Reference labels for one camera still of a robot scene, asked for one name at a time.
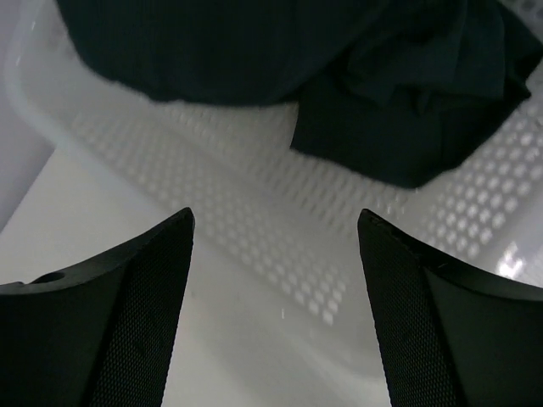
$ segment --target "white surface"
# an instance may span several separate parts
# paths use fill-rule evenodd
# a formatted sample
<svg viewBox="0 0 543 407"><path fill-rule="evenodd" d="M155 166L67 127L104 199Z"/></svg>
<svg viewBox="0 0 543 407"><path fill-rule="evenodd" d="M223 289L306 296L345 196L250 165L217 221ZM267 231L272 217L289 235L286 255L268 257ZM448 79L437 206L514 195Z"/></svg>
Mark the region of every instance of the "white surface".
<svg viewBox="0 0 543 407"><path fill-rule="evenodd" d="M20 17L20 0L0 2L0 67ZM0 231L53 151L9 105L0 86Z"/></svg>
<svg viewBox="0 0 543 407"><path fill-rule="evenodd" d="M535 28L537 4L523 12ZM123 211L155 222L192 207L205 256L189 281L190 321L252 403L388 403L355 233L364 207L460 259L543 284L543 71L535 96L459 171L404 192L289 151L295 106L155 105L98 79L52 1L32 5L6 71L14 106Z"/></svg>
<svg viewBox="0 0 543 407"><path fill-rule="evenodd" d="M56 152L0 235L0 283L29 282L73 265L160 221L127 212ZM240 296L244 283L226 267L222 257L195 245L165 405L388 405L382 377L358 381L322 356L289 346L288 330L272 332L289 315L277 312L275 323L260 321ZM263 304L270 300L264 294ZM360 400L349 399L356 393Z"/></svg>

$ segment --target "perforated basket bottom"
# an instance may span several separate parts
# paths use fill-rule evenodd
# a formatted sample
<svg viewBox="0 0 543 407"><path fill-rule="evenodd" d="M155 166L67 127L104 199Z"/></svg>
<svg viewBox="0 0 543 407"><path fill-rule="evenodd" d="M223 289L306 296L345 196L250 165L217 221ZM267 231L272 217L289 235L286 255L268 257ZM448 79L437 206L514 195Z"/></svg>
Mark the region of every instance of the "perforated basket bottom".
<svg viewBox="0 0 543 407"><path fill-rule="evenodd" d="M530 10L526 3L512 7L537 31L543 3ZM52 2L32 35L43 42L36 55L48 74L30 75L21 59L31 104L165 212L191 206L199 231L220 250L325 325L337 327L345 299L359 295L352 273L360 267L361 210L401 225L406 208L420 202L419 192L290 151L295 105L151 104L81 66ZM538 70L530 81L535 96L440 181L439 193L419 208L421 216L409 219L411 233L473 262L507 230L543 175L542 81Z"/></svg>

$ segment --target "folded cloth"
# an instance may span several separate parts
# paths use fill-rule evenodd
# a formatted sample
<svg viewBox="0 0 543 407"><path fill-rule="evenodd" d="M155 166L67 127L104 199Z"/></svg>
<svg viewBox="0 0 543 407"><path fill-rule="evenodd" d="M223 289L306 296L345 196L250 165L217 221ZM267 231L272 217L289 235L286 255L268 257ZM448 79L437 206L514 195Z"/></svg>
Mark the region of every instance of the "folded cloth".
<svg viewBox="0 0 543 407"><path fill-rule="evenodd" d="M83 62L156 101L276 103L390 0L56 0Z"/></svg>
<svg viewBox="0 0 543 407"><path fill-rule="evenodd" d="M310 80L292 147L413 188L457 167L491 136L529 97L524 82L543 47L494 0L440 3L423 10L430 19L411 19L401 31L397 9L388 10ZM394 35L364 42L389 25Z"/></svg>
<svg viewBox="0 0 543 407"><path fill-rule="evenodd" d="M418 187L529 96L543 46L496 0L56 0L94 72L157 101L296 98L292 148Z"/></svg>

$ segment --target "gray wall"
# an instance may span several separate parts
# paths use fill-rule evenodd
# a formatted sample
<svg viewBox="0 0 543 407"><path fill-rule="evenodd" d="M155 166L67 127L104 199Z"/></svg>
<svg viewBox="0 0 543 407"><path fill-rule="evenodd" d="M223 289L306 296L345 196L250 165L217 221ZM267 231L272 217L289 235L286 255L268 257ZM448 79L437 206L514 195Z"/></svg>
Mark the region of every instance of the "gray wall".
<svg viewBox="0 0 543 407"><path fill-rule="evenodd" d="M22 0L0 0L0 70ZM42 170L53 149L9 105L0 75L0 231Z"/></svg>

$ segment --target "textured black panel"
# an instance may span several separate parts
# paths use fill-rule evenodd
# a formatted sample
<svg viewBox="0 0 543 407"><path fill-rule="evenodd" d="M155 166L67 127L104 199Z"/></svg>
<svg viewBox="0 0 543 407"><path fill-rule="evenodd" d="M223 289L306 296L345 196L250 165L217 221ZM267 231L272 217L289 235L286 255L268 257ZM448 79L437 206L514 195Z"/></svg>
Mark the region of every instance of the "textured black panel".
<svg viewBox="0 0 543 407"><path fill-rule="evenodd" d="M185 209L78 265L0 286L0 405L160 405L193 231Z"/></svg>
<svg viewBox="0 0 543 407"><path fill-rule="evenodd" d="M416 258L379 220L362 216L361 254L392 404L459 405L445 336Z"/></svg>
<svg viewBox="0 0 543 407"><path fill-rule="evenodd" d="M543 290L463 263L370 211L361 257L394 407L543 405Z"/></svg>
<svg viewBox="0 0 543 407"><path fill-rule="evenodd" d="M161 232L128 265L91 405L161 405L188 278L188 227Z"/></svg>

